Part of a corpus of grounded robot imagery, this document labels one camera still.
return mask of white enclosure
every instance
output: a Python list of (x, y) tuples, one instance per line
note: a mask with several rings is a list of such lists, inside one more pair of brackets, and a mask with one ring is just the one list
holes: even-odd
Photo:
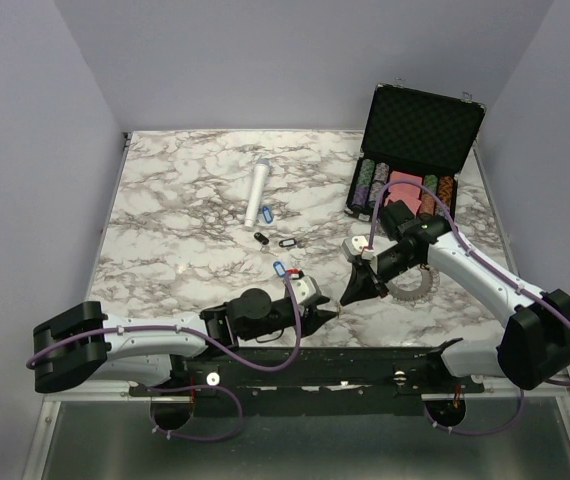
[(570, 0), (0, 0), (0, 479), (40, 409), (31, 329), (84, 298), (122, 133), (362, 129), (395, 77), (488, 105), (517, 264), (570, 291)]

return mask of white tube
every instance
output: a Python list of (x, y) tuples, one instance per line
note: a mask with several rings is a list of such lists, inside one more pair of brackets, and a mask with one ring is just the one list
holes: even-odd
[(258, 207), (261, 205), (261, 197), (263, 196), (263, 187), (267, 174), (269, 173), (269, 160), (261, 158), (254, 165), (254, 179), (252, 180), (252, 191), (249, 194), (247, 210), (245, 211), (245, 229), (250, 230), (256, 223), (258, 216)]

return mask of open case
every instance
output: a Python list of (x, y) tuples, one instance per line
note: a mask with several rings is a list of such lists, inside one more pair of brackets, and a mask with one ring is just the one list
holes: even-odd
[[(476, 138), (485, 106), (468, 98), (451, 98), (379, 84), (374, 92), (345, 212), (370, 221), (373, 204), (356, 201), (357, 183), (364, 162), (386, 164), (393, 171), (424, 179), (434, 175), (453, 179), (450, 213), (455, 214), (456, 177), (463, 169)], [(373, 179), (369, 181), (372, 191)]]

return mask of metal gear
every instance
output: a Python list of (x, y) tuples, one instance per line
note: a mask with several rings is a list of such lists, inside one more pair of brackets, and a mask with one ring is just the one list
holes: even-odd
[(435, 292), (440, 284), (438, 270), (429, 265), (421, 265), (418, 271), (421, 274), (421, 283), (418, 287), (412, 290), (406, 290), (391, 280), (387, 283), (389, 294), (401, 302), (417, 302), (426, 298), (430, 293)]

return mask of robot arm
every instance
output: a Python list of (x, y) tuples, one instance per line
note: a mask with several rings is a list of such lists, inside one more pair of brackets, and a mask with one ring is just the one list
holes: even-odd
[[(301, 313), (302, 336), (313, 334), (335, 312), (319, 310), (329, 302), (316, 281), (298, 272), (292, 280)], [(34, 329), (34, 352), (74, 335), (101, 329), (92, 335), (56, 348), (36, 362), (35, 387), (52, 393), (76, 387), (88, 379), (129, 380), (148, 386), (167, 381), (172, 372), (170, 356), (211, 358), (221, 355), (200, 337), (183, 328), (207, 335), (229, 349), (238, 338), (251, 340), (294, 325), (291, 299), (272, 301), (260, 289), (245, 291), (239, 298), (200, 313), (183, 312), (173, 318), (149, 319), (106, 315), (99, 302), (84, 302)]]
[[(343, 252), (352, 263), (352, 275), (341, 298), (342, 305), (384, 297), (390, 280), (416, 265), (428, 264), (463, 286), (505, 328), (498, 346), (491, 341), (462, 339), (441, 346), (443, 367), (450, 375), (505, 376), (515, 385), (531, 390), (570, 365), (569, 330), (466, 253), (444, 218), (421, 221), (403, 202), (394, 202), (382, 210), (380, 219), (387, 236), (398, 243), (374, 256), (367, 249), (365, 237), (345, 240)], [(565, 292), (542, 292), (540, 287), (517, 278), (477, 250), (476, 253), (518, 284), (519, 290), (540, 292), (539, 298), (570, 320), (570, 296)]]

